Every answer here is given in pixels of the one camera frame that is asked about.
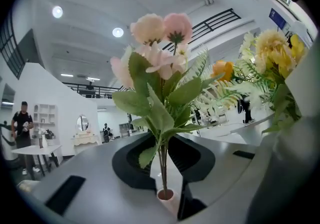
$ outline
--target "ceiling light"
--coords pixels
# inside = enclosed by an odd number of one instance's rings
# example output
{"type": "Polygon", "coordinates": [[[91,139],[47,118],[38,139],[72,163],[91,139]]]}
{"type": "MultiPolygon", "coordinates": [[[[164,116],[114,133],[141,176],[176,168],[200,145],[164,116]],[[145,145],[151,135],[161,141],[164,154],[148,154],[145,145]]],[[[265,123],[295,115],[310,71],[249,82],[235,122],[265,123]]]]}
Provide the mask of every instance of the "ceiling light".
{"type": "Polygon", "coordinates": [[[114,35],[116,38],[120,38],[124,35],[124,31],[120,27],[116,27],[114,30],[112,30],[112,35],[114,35]]]}
{"type": "Polygon", "coordinates": [[[93,77],[88,77],[87,79],[90,79],[90,80],[97,80],[97,81],[99,81],[99,80],[100,80],[99,78],[93,78],[93,77]]]}
{"type": "Polygon", "coordinates": [[[53,7],[53,9],[52,9],[53,17],[59,19],[62,17],[62,14],[64,14],[64,11],[62,10],[62,8],[60,6],[53,7]]]}
{"type": "Polygon", "coordinates": [[[61,74],[62,77],[69,77],[69,78],[73,78],[74,75],[73,74],[61,74]]]}
{"type": "Polygon", "coordinates": [[[2,101],[1,103],[2,103],[3,105],[9,105],[9,106],[14,105],[14,103],[12,103],[12,102],[7,102],[7,101],[2,101]]]}

